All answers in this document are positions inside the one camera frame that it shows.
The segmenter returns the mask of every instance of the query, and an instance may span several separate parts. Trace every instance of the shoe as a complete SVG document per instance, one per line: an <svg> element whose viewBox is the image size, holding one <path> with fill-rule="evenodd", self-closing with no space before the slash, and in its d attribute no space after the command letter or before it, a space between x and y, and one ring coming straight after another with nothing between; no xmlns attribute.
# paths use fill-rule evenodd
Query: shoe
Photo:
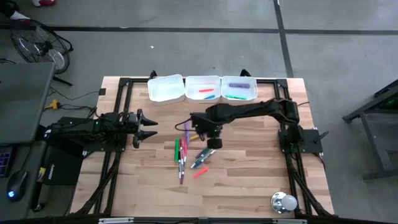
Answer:
<svg viewBox="0 0 398 224"><path fill-rule="evenodd" d="M55 4L55 0L32 0L33 5L39 6L52 6Z"/></svg>
<svg viewBox="0 0 398 224"><path fill-rule="evenodd" d="M18 20L18 19L30 19L29 17L24 16L23 14L15 11L13 15L10 17L12 20Z"/></svg>

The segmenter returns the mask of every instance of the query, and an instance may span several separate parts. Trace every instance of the computer mouse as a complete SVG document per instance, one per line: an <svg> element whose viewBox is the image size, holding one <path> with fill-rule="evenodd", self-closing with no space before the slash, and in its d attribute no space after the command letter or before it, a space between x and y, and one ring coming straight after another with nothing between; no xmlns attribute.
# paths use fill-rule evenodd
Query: computer mouse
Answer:
<svg viewBox="0 0 398 224"><path fill-rule="evenodd" d="M19 201L25 194L28 173L19 170L10 176L7 184L7 198L12 202Z"/></svg>

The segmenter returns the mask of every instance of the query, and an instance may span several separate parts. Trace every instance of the red marker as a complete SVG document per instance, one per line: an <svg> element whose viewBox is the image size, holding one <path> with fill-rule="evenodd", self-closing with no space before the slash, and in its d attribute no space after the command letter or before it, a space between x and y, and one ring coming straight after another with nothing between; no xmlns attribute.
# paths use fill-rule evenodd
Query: red marker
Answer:
<svg viewBox="0 0 398 224"><path fill-rule="evenodd" d="M208 91L214 91L214 89L199 90L199 93L207 93Z"/></svg>
<svg viewBox="0 0 398 224"><path fill-rule="evenodd" d="M209 167L205 167L201 171L197 172L193 177L199 177L200 175L204 174L208 170L209 170Z"/></svg>

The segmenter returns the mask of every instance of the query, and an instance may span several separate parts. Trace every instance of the desk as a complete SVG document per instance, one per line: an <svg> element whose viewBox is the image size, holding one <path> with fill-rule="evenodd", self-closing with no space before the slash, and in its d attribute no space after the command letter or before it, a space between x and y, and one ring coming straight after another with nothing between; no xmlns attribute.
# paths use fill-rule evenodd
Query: desk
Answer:
<svg viewBox="0 0 398 224"><path fill-rule="evenodd" d="M113 111L119 78L104 77L102 88L106 88L106 94L98 99L99 113ZM287 81L294 101L308 101L301 78ZM120 108L124 106L125 96L126 89ZM258 85L256 102L273 97L273 86ZM147 118L159 123L144 129L159 133L146 139L139 149L133 148L132 136L129 136L119 167L112 216L278 217L271 209L271 196L278 191L290 192L290 189L285 158L279 149L279 123L271 117L237 119L224 125L221 133L223 148L207 162L209 171L194 179L193 175L198 170L186 169L184 184L179 184L174 162L174 139L182 138L183 133L175 130L174 125L186 120L189 112L201 112L209 106L186 101L155 106L149 100L147 84L134 84L130 111L142 108ZM312 128L309 105L300 106L299 112L303 128ZM197 140L190 143L188 165L205 146L206 142ZM103 157L104 153L95 152L83 161L71 212L81 208L98 186ZM309 189L325 209L333 213L322 163L312 154L303 154L302 157ZM301 191L298 193L303 209ZM103 207L106 199L105 190Z"/></svg>
<svg viewBox="0 0 398 224"><path fill-rule="evenodd" d="M21 145L18 150L14 151L17 155L12 164L10 175L21 169L30 150L30 155L26 160L24 169L28 172L26 190L24 197L20 201L10 202L6 194L9 177L0 179L0 221L19 220L27 217L33 195L35 193L35 184L39 174L40 165L44 159L46 148L47 144L45 142L36 141L32 144Z"/></svg>
<svg viewBox="0 0 398 224"><path fill-rule="evenodd" d="M34 140L54 68L52 62L0 66L0 144Z"/></svg>

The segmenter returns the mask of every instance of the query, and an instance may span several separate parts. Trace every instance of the keyboard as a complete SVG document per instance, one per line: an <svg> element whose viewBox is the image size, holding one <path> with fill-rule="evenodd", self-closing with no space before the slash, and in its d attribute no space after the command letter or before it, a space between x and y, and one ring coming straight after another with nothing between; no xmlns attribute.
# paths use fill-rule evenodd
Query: keyboard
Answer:
<svg viewBox="0 0 398 224"><path fill-rule="evenodd" d="M13 161L12 146L0 146L0 178L8 177Z"/></svg>

